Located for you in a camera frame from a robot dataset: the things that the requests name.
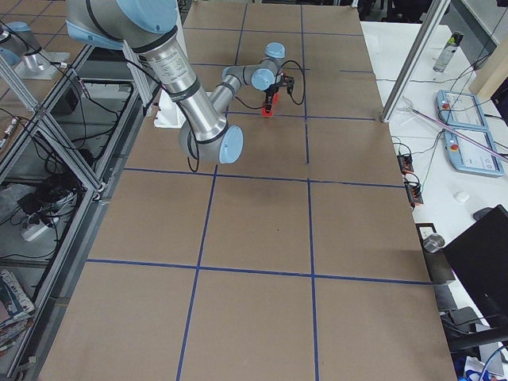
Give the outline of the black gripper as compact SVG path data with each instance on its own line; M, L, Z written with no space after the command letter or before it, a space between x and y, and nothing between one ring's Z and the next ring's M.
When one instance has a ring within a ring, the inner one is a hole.
M272 84L265 90L264 112L272 114L278 101L279 85Z

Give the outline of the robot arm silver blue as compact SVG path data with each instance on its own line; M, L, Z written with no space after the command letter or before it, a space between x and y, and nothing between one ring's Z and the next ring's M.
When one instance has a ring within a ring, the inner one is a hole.
M128 45L155 72L170 99L186 118L179 144L187 157L215 164L236 162L244 134L231 125L225 109L243 86L265 91L281 76L283 44L271 42L253 65L227 67L222 81L207 94L177 40L175 1L69 1L67 32L84 44L121 50Z
M37 54L42 49L30 27L23 21L13 21L1 26L1 52L22 58L30 71L37 71L40 63Z

